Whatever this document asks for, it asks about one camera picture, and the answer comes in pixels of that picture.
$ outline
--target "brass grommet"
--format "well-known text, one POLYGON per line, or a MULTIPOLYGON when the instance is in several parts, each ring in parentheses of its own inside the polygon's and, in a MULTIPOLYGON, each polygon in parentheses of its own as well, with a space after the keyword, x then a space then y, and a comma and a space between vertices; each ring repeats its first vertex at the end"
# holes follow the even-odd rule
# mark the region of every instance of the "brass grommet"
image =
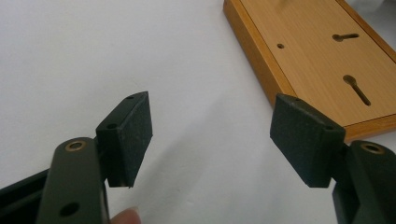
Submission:
POLYGON ((82 150, 87 145, 84 141, 74 141, 66 145, 64 149, 69 152, 79 151, 82 150))
POLYGON ((384 148, 382 148, 379 145, 372 144, 372 143, 362 143, 361 148, 363 148, 364 150, 366 150, 368 152, 377 154, 377 155, 385 154, 384 148))

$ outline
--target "wooden plaque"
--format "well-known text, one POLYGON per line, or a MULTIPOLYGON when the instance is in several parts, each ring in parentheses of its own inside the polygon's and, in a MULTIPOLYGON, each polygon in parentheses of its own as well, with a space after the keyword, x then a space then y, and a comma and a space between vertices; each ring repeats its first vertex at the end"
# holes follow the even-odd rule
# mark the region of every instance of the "wooden plaque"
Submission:
POLYGON ((225 0, 224 13, 271 105, 299 97, 346 140, 396 129, 396 53, 343 0, 225 0))

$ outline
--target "human hand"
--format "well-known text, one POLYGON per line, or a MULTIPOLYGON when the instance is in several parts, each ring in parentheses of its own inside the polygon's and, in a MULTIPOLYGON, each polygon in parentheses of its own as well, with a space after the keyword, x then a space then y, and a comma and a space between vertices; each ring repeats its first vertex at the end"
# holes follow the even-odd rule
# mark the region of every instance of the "human hand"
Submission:
POLYGON ((111 224, 141 224, 137 208, 128 208, 111 218, 111 224))

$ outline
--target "white background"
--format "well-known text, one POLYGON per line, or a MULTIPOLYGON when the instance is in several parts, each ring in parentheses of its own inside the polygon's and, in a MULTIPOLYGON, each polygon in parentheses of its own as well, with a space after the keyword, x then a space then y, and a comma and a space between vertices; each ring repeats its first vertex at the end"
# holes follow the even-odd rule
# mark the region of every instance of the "white background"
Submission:
MULTIPOLYGON (((396 2, 351 4, 396 49, 396 2)), ((333 183, 308 188, 270 139, 272 108, 222 0, 1 1, 0 188, 49 168, 63 141, 95 137, 140 91, 154 136, 134 188, 108 190, 111 216, 336 223, 333 183)))

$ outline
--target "keyhole slot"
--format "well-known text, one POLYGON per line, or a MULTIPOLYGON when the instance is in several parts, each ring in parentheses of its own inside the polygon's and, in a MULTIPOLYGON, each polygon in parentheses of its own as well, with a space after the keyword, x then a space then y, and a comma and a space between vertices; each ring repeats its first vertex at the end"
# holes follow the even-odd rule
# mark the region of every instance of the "keyhole slot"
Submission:
POLYGON ((347 35, 333 35, 332 38, 337 41, 337 42, 342 42, 345 39, 351 39, 351 38, 358 38, 358 34, 347 34, 347 35))
POLYGON ((364 102, 365 105, 371 105, 371 102, 369 99, 364 95, 363 91, 358 87, 358 82, 356 81, 356 78, 350 75, 345 75, 343 77, 343 80, 352 87, 352 89, 358 94, 358 96, 361 98, 361 100, 364 102))

